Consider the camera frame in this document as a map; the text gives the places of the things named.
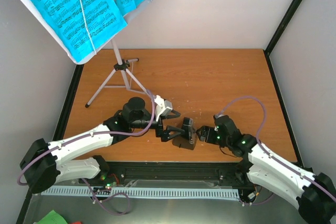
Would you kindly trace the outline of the black metronome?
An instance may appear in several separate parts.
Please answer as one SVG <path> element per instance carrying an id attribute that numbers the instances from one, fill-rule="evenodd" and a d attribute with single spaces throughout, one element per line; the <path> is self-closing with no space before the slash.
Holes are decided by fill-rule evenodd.
<path id="1" fill-rule="evenodd" d="M 194 150 L 197 142 L 196 128 L 191 118 L 185 117 L 181 129 L 184 131 L 173 139 L 173 145 L 178 148 Z"/>

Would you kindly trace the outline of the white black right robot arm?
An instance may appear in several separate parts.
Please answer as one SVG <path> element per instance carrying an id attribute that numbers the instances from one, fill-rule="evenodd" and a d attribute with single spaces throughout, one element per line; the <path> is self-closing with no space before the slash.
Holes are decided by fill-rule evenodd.
<path id="1" fill-rule="evenodd" d="M 242 158 L 236 171 L 242 184 L 259 185 L 293 205 L 307 223 L 330 223 L 335 215 L 335 186 L 332 179 L 300 168 L 271 151 L 250 134 L 243 134 L 227 115 L 215 116 L 214 127 L 193 127 L 192 119 L 185 118 L 181 128 L 167 126 L 163 141 L 194 149 L 195 138 L 227 147 Z"/>

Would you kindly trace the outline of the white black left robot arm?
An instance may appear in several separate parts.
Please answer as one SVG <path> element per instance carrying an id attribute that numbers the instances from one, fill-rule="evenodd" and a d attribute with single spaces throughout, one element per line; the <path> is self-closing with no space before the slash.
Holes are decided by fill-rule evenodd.
<path id="1" fill-rule="evenodd" d="M 185 133 L 181 128 L 163 126 L 163 120 L 180 116 L 173 110 L 171 102 L 158 95 L 151 102 L 152 110 L 148 111 L 142 98 L 132 97 L 121 110 L 87 132 L 52 142 L 46 142 L 43 138 L 35 140 L 20 162 L 22 172 L 17 183 L 28 186 L 33 194 L 71 179 L 88 178 L 101 184 L 109 177 L 109 168 L 104 159 L 95 156 L 77 160 L 77 157 L 117 144 L 130 136 L 141 136 L 150 129 L 162 142 Z"/>

